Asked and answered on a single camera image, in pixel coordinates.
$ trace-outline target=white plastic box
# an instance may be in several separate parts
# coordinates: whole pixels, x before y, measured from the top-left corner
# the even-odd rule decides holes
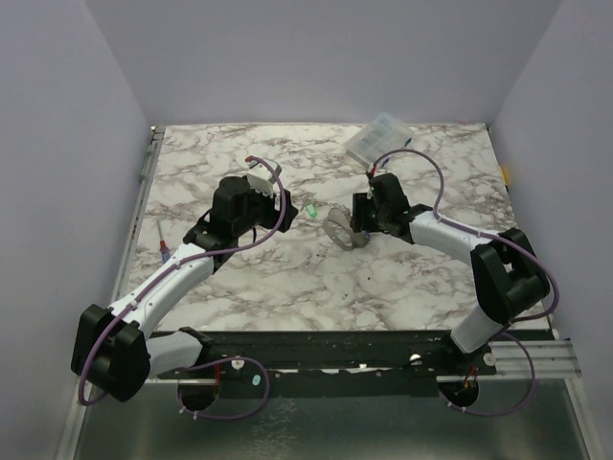
[[[406,124],[382,113],[347,141],[345,148],[348,156],[368,169],[383,153],[408,146],[414,135]]]

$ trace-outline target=white wall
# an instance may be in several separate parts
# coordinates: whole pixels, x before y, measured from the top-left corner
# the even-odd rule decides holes
[[[559,0],[87,0],[153,124],[492,122]]]
[[[559,279],[556,327],[573,339],[613,458],[611,24],[610,0],[565,0],[491,136],[519,223]]]
[[[150,137],[82,0],[0,13],[0,456],[55,454],[79,315],[110,296]]]

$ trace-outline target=white marble surface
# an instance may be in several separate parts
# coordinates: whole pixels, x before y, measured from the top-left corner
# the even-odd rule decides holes
[[[468,224],[507,229],[514,218],[483,125],[411,126],[413,147],[431,154],[445,175],[443,214]],[[232,259],[195,288],[160,323],[208,331],[323,331],[449,329],[475,306],[470,268],[436,250],[374,235],[363,249],[345,252],[321,227],[331,203],[351,208],[366,177],[343,143],[359,126],[172,126],[148,200],[131,288],[160,265],[155,220],[173,250],[211,206],[225,175],[243,175],[244,158],[283,166],[283,184],[300,209],[292,229]],[[432,204],[438,177],[415,156],[389,166],[412,204]],[[319,212],[311,218],[304,206]],[[251,234],[241,240],[249,242]],[[546,320],[520,323],[546,328]]]

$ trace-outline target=purple cable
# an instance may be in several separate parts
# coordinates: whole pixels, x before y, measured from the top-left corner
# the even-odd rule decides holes
[[[158,285],[158,283],[160,283],[169,274],[173,273],[174,270],[177,270],[182,264],[186,264],[187,262],[191,262],[191,261],[197,261],[198,259],[204,259],[205,257],[221,256],[223,254],[234,254],[236,252],[241,252],[241,251],[246,251],[247,249],[252,249],[262,244],[263,242],[267,241],[270,237],[272,237],[277,232],[277,230],[279,230],[279,227],[283,223],[284,217],[285,217],[286,203],[285,203],[284,185],[282,184],[281,179],[279,178],[275,170],[261,158],[258,158],[256,156],[248,156],[247,158],[245,158],[245,161],[255,161],[257,163],[264,165],[264,167],[267,168],[272,174],[273,178],[275,179],[275,182],[277,182],[277,186],[279,187],[279,196],[281,198],[281,210],[279,213],[279,218],[277,219],[277,223],[275,223],[275,226],[272,227],[270,231],[266,235],[264,235],[264,237],[261,240],[252,242],[250,244],[247,244],[246,246],[233,247],[230,249],[218,249],[217,251],[204,252],[202,254],[195,254],[193,256],[189,256],[184,259],[181,259],[180,261],[177,262],[177,264],[174,264],[168,267],[166,270],[164,270],[162,273],[156,276],[148,285],[146,285],[143,288],[143,290],[136,297],[134,297],[134,300],[130,304],[128,304],[127,307],[125,307],[115,318],[113,318],[113,320],[108,324],[108,326],[106,326],[106,328],[104,328],[102,333],[99,335],[98,339],[94,342],[92,349],[89,351],[89,355],[87,355],[87,359],[85,360],[85,363],[83,364],[83,369],[81,371],[80,380],[79,380],[78,399],[81,405],[88,406],[88,405],[93,405],[95,403],[99,403],[102,400],[102,398],[106,396],[106,393],[101,393],[99,396],[97,396],[93,400],[88,401],[87,399],[85,399],[85,383],[87,382],[87,375],[89,374],[89,370],[92,366],[92,363],[94,362],[94,357],[96,356],[96,353],[102,346],[102,343],[111,333],[113,328],[117,326],[119,322],[122,319],[124,319],[124,317],[130,311],[136,309],[136,306],[138,305],[138,303],[140,303],[145,298],[145,296],[148,293],[150,293],[150,291]]]
[[[206,369],[208,367],[213,367],[215,365],[218,364],[223,364],[226,362],[230,362],[230,361],[235,361],[235,360],[240,360],[240,361],[247,361],[247,362],[251,362],[253,364],[255,364],[256,366],[258,366],[258,368],[261,370],[261,373],[264,377],[264,394],[261,395],[261,399],[258,402],[258,404],[253,408],[250,409],[246,412],[242,412],[240,414],[237,415],[211,415],[211,414],[205,414],[199,411],[192,411],[190,409],[188,409],[187,407],[185,407],[185,404],[183,403],[183,395],[179,392],[178,395],[178,400],[181,403],[181,410],[187,412],[188,414],[192,414],[195,415],[196,417],[200,417],[202,419],[210,419],[210,420],[240,420],[240,419],[246,419],[247,417],[249,417],[250,415],[255,414],[256,412],[258,412],[260,409],[262,409],[264,407],[264,405],[266,404],[266,401],[268,400],[268,395],[270,394],[270,377],[268,377],[268,372],[266,372],[266,368],[257,360],[251,358],[251,357],[246,357],[246,356],[234,356],[234,357],[225,357],[224,359],[218,359],[217,361],[212,361],[212,362],[207,362],[206,364],[200,364],[198,366],[194,366],[194,367],[185,367],[183,370],[184,371],[199,371],[202,369]]]
[[[528,403],[530,402],[530,400],[532,399],[534,395],[534,390],[536,389],[536,371],[534,370],[533,359],[530,357],[530,353],[528,353],[528,349],[524,346],[524,344],[521,343],[519,340],[517,340],[515,337],[513,337],[509,333],[501,333],[500,335],[512,340],[517,345],[519,345],[519,348],[521,348],[521,351],[524,352],[524,354],[526,355],[526,358],[528,359],[528,364],[530,365],[531,380],[530,380],[530,389],[528,390],[528,393],[526,393],[526,396],[524,397],[524,399],[521,400],[521,402],[519,402],[514,407],[511,407],[510,409],[500,410],[496,412],[480,412],[478,410],[471,410],[466,407],[460,407],[457,404],[454,404],[453,402],[451,402],[447,398],[447,396],[443,394],[443,392],[439,392],[439,395],[441,396],[441,398],[445,400],[445,402],[447,403],[449,407],[459,412],[463,412],[469,415],[477,415],[479,417],[502,417],[504,415],[510,415],[513,412],[517,412],[528,405]]]
[[[557,308],[557,304],[559,304],[559,287],[557,285],[557,280],[554,274],[551,272],[551,270],[547,266],[545,266],[544,263],[539,261],[536,256],[528,252],[523,247],[515,244],[513,241],[509,241],[505,238],[502,238],[498,235],[491,234],[491,233],[480,233],[473,228],[470,228],[466,225],[462,225],[461,223],[458,223],[458,222],[454,222],[453,220],[449,220],[448,218],[445,218],[444,216],[441,216],[441,214],[439,214],[439,205],[441,204],[441,200],[443,199],[443,193],[444,193],[444,176],[443,176],[443,170],[441,170],[441,167],[430,156],[426,155],[425,153],[419,150],[395,149],[395,150],[388,151],[387,153],[379,156],[373,163],[373,167],[375,167],[381,160],[384,160],[388,156],[391,156],[395,153],[401,153],[401,152],[414,153],[415,155],[418,155],[421,158],[426,159],[428,162],[430,162],[430,164],[434,167],[434,169],[437,170],[437,173],[439,174],[439,179],[441,181],[441,187],[439,189],[439,194],[437,195],[437,199],[434,201],[434,206],[432,206],[432,214],[434,215],[435,218],[445,223],[446,225],[449,225],[450,227],[457,228],[458,230],[462,230],[471,235],[487,238],[487,239],[494,240],[496,242],[501,242],[502,244],[505,244],[506,246],[519,252],[522,256],[526,257],[533,264],[538,266],[541,270],[545,272],[545,274],[547,275],[547,278],[549,278],[549,283],[551,284],[552,291],[554,292],[554,300],[552,301],[552,305],[542,313],[533,314],[531,316],[524,316],[522,318],[515,318],[513,322],[530,321],[533,319],[543,318],[547,316],[548,314],[553,313]]]

